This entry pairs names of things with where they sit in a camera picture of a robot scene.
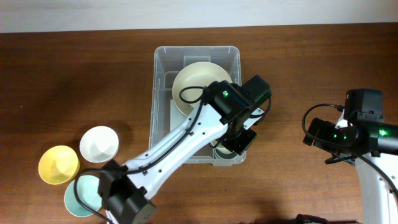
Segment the grey cup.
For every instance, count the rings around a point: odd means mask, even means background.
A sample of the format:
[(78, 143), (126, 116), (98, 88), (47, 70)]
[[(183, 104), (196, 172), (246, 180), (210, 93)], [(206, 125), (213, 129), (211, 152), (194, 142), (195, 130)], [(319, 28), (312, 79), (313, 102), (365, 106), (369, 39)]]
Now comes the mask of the grey cup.
[(220, 159), (234, 159), (235, 157), (238, 156), (236, 152), (232, 152), (222, 145), (214, 148), (214, 152), (215, 155)]

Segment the cream white bowl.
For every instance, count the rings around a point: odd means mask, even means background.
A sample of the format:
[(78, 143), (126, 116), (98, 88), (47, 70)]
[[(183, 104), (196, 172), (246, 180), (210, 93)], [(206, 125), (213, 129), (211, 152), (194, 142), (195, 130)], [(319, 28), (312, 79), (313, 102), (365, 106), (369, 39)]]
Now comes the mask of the cream white bowl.
[(179, 97), (179, 93), (183, 88), (209, 86), (214, 81), (221, 82), (223, 80), (232, 83), (232, 79), (227, 71), (215, 63), (195, 62), (186, 66), (178, 73), (172, 86), (172, 97), (177, 109), (184, 116), (188, 116), (194, 107), (199, 104), (199, 102), (183, 102)]

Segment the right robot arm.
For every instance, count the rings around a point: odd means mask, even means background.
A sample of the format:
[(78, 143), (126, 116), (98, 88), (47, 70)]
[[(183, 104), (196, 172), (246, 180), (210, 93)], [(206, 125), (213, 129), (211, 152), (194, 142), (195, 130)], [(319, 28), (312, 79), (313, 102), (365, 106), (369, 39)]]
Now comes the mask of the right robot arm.
[(397, 126), (387, 124), (379, 90), (346, 92), (337, 123), (314, 118), (303, 143), (331, 154), (326, 164), (347, 162), (359, 175), (365, 223), (397, 223)]

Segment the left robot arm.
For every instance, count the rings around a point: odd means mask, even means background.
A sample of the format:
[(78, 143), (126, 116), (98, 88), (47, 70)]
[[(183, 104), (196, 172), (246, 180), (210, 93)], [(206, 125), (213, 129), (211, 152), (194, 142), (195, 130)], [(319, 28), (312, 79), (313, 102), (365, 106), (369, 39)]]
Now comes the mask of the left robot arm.
[(108, 223), (145, 223), (156, 211), (151, 198), (190, 157), (212, 141), (238, 155), (254, 142), (251, 126), (260, 122), (258, 108), (271, 97), (260, 76), (239, 86), (227, 81), (202, 88), (200, 104), (152, 148), (119, 165), (100, 170), (98, 194)]

